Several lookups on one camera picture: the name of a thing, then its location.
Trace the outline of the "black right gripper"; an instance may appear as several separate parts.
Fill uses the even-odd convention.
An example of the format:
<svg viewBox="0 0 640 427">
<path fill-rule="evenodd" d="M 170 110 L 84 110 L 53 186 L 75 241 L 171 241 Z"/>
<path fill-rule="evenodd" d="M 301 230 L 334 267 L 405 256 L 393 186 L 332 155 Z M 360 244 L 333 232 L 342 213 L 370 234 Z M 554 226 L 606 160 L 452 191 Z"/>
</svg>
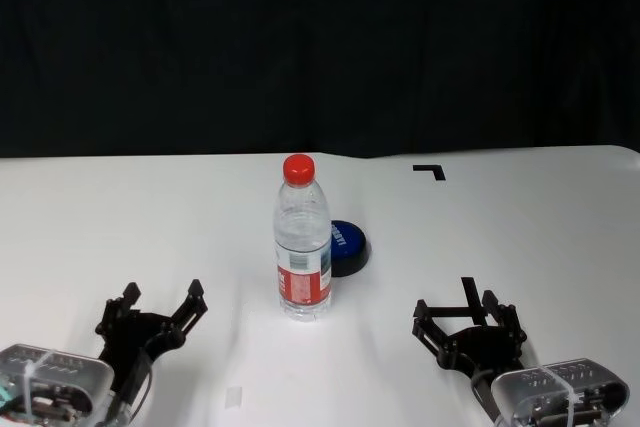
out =
<svg viewBox="0 0 640 427">
<path fill-rule="evenodd" d="M 482 306 L 499 326 L 476 326 L 448 336 L 435 322 L 449 317 L 450 307 L 430 307 L 417 301 L 413 313 L 412 335 L 433 355 L 439 366 L 465 375 L 489 370 L 497 373 L 523 368 L 520 361 L 527 335 L 521 328 L 514 305 L 500 304 L 491 290 L 485 290 Z"/>
</svg>

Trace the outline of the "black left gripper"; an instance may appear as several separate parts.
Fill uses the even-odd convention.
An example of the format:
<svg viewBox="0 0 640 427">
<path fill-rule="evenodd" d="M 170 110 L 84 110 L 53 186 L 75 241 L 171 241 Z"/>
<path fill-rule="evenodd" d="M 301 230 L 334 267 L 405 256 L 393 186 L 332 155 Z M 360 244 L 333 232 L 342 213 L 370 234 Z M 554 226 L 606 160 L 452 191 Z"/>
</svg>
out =
<svg viewBox="0 0 640 427">
<path fill-rule="evenodd" d="M 163 354 L 183 346 L 187 335 L 206 313 L 204 289 L 194 279 L 187 297 L 172 316 L 133 311 L 141 295 L 130 282 L 122 295 L 108 299 L 95 332 L 105 343 L 99 359 L 114 372 L 111 390 L 117 397 L 136 397 L 154 362 Z"/>
</svg>

